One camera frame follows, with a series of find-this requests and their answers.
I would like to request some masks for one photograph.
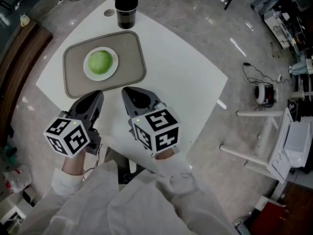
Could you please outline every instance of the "tray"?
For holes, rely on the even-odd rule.
[[[118,56],[116,72],[104,81],[89,79],[83,69],[85,56],[97,47],[109,47]],[[102,90],[138,83],[146,76],[146,66],[138,35],[133,31],[120,31],[68,47],[63,54],[63,77],[65,92],[70,98]]]

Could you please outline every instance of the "green bun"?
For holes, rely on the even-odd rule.
[[[95,51],[88,59],[89,69],[97,75],[106,73],[111,68],[111,64],[112,57],[106,50]]]

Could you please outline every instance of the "gray floor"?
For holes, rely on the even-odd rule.
[[[56,1],[42,0],[30,15],[40,18]],[[30,166],[33,186],[40,194],[49,185],[54,167],[61,167],[63,159],[52,152],[42,134],[59,110],[35,83],[67,35],[104,1],[64,1],[41,20],[42,25],[53,33],[54,39],[31,72],[12,121],[15,129],[12,142],[18,147],[19,159]],[[242,63],[250,62],[273,79],[279,74],[289,78],[290,55],[286,52],[282,58],[272,57],[270,43],[275,41],[273,36],[260,17],[242,0],[233,0],[226,11],[220,0],[139,0],[138,10],[179,35],[228,76],[220,98],[227,110],[218,105],[215,107],[188,153],[188,159],[194,170],[213,188],[230,220],[246,215],[274,181],[244,168],[243,159],[220,151],[219,145],[221,142],[233,144],[247,152],[253,148],[264,122],[235,115],[237,110],[254,110],[257,107],[253,98],[254,86],[244,77]],[[258,77],[247,69],[249,76]],[[287,104],[291,87],[285,83],[276,88],[279,101],[273,110],[281,110]],[[87,159],[93,163],[94,158]]]

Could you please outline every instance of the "plate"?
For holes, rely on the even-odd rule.
[[[88,60],[89,60],[89,56],[94,53],[95,51],[99,51],[99,50],[106,50],[112,57],[112,64],[111,64],[111,68],[106,72],[106,73],[103,73],[103,74],[95,74],[93,73],[89,66],[88,66]],[[111,77],[117,70],[117,66],[118,66],[118,57],[117,57],[117,54],[114,50],[108,48],[108,47],[98,47],[96,49],[93,49],[92,51],[90,51],[87,56],[85,57],[84,59],[84,64],[83,64],[83,67],[84,67],[84,73],[85,75],[93,80],[93,81],[102,81],[102,80],[106,80],[108,79],[109,77]]]

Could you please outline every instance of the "plastic bag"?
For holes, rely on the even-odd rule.
[[[31,184],[32,177],[29,169],[25,165],[10,172],[4,172],[7,181],[6,187],[12,192],[21,192],[26,186]]]

